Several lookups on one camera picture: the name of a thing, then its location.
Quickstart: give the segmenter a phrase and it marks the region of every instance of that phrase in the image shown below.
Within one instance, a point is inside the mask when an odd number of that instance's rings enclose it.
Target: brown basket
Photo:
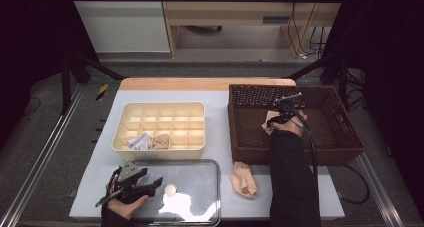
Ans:
[[[262,129],[273,102],[283,96],[302,93],[293,100],[307,116],[320,166],[349,164],[365,151],[339,96],[331,87],[230,85],[228,117],[233,162],[269,164],[269,135]],[[303,136],[304,150],[311,164],[310,144]]]

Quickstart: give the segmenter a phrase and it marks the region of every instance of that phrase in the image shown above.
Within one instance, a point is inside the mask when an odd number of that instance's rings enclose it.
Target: black sleeve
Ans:
[[[102,227],[129,227],[131,221],[125,219],[112,210],[105,208],[102,211]]]
[[[272,226],[321,226],[318,183],[306,162],[303,141],[289,131],[271,134]]]

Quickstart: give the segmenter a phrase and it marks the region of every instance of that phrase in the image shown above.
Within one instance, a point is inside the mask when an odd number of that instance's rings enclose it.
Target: towel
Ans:
[[[268,122],[268,120],[274,118],[275,116],[279,116],[279,115],[280,115],[280,112],[271,111],[271,110],[269,110],[268,113],[266,114],[265,123],[263,123],[261,126],[262,126],[262,129],[264,129],[267,134],[271,135],[272,131],[274,131],[274,128],[268,127],[266,123]]]
[[[152,149],[168,149],[169,135],[162,134],[153,139]]]
[[[140,137],[128,141],[128,148],[133,150],[148,150],[151,146],[152,140],[146,132],[143,132]]]
[[[230,176],[230,181],[234,190],[243,196],[252,198],[258,191],[249,166],[243,162],[234,162],[234,173]]]

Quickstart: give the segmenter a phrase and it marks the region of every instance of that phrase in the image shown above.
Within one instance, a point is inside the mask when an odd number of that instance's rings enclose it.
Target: white wall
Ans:
[[[160,2],[75,4],[96,52],[170,52]]]

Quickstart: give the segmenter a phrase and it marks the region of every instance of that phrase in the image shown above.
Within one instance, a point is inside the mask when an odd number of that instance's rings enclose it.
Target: table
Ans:
[[[126,103],[201,101],[205,104],[206,114],[206,144],[202,159],[212,159],[220,168],[221,219],[268,218],[272,196],[268,166],[250,166],[259,188],[254,199],[247,199],[237,194],[229,181],[233,171],[227,114],[229,84],[295,85],[295,82],[268,78],[129,78],[123,80],[82,177],[69,216],[82,220],[100,218],[100,208],[94,205],[104,195],[104,186],[111,173],[124,163],[124,160],[112,150],[111,143]],[[318,175],[322,219],[344,217],[327,168],[319,167]],[[144,216],[142,209],[134,216],[152,217]]]

